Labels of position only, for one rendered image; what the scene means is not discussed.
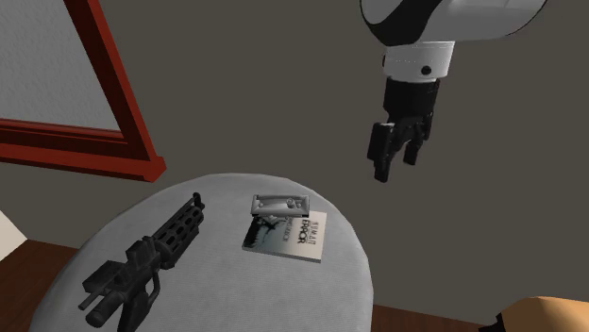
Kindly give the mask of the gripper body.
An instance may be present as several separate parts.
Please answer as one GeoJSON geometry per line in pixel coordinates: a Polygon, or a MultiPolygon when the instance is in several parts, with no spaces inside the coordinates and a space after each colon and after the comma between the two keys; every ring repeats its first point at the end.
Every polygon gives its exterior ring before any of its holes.
{"type": "Polygon", "coordinates": [[[383,100],[383,108],[388,113],[388,123],[430,115],[434,109],[440,83],[440,79],[415,83],[388,78],[383,100]]]}

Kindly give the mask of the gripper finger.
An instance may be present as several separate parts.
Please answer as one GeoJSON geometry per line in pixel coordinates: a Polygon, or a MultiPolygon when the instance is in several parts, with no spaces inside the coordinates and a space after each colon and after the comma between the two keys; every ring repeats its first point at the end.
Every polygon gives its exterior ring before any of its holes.
{"type": "Polygon", "coordinates": [[[392,159],[407,140],[406,131],[392,123],[373,124],[367,158],[373,162],[374,178],[379,182],[388,181],[392,159]]]}
{"type": "Polygon", "coordinates": [[[407,142],[403,161],[409,165],[414,165],[417,161],[419,150],[423,143],[429,139],[433,113],[420,117],[412,125],[412,138],[407,142]]]}

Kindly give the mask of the grey flat rectangular device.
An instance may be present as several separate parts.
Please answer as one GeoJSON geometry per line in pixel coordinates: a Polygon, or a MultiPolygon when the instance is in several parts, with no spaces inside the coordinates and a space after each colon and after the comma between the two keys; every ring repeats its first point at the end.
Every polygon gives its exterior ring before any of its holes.
{"type": "Polygon", "coordinates": [[[294,194],[255,194],[250,214],[253,217],[304,218],[310,215],[310,197],[294,194]]]}

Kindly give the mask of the black and white book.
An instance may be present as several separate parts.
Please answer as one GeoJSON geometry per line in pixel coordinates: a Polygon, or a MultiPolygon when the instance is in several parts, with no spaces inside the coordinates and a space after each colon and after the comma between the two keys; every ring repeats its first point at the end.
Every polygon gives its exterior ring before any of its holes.
{"type": "Polygon", "coordinates": [[[245,251],[320,263],[328,215],[254,217],[245,235],[245,251]]]}

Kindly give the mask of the grey round ottoman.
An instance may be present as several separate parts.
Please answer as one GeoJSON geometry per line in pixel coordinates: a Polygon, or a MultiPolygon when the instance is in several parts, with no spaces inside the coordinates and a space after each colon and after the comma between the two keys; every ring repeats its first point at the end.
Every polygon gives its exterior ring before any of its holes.
{"type": "Polygon", "coordinates": [[[55,278],[28,332],[116,332],[118,321],[87,324],[82,283],[104,261],[154,233],[194,192],[205,204],[199,235],[160,275],[160,295],[137,332],[370,332],[373,285],[351,224],[330,201],[309,193],[327,230],[320,262],[245,251],[255,194],[304,194],[306,187],[263,174],[209,174],[159,191],[88,239],[55,278]]]}

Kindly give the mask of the tan rounded object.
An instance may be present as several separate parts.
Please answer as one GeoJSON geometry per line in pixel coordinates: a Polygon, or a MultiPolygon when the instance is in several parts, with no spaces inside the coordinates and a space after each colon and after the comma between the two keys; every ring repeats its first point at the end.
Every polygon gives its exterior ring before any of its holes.
{"type": "Polygon", "coordinates": [[[478,332],[589,332],[589,302],[550,296],[520,299],[478,332]]]}

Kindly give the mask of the red framed window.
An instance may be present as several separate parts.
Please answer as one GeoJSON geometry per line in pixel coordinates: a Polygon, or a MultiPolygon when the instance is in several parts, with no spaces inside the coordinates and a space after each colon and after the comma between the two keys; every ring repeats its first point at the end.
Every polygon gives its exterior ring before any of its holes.
{"type": "Polygon", "coordinates": [[[0,161],[164,172],[98,0],[0,0],[0,161]]]}

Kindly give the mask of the black toy rifle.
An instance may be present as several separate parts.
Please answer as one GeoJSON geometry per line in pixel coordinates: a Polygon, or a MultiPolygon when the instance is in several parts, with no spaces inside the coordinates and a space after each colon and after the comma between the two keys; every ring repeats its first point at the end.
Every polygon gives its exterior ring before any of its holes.
{"type": "Polygon", "coordinates": [[[121,317],[117,332],[136,332],[160,294],[161,270],[176,266],[199,234],[205,204],[201,195],[192,197],[153,235],[144,236],[126,249],[126,261],[108,260],[83,282],[88,296],[78,305],[93,309],[86,322],[102,327],[117,309],[121,317]]]}

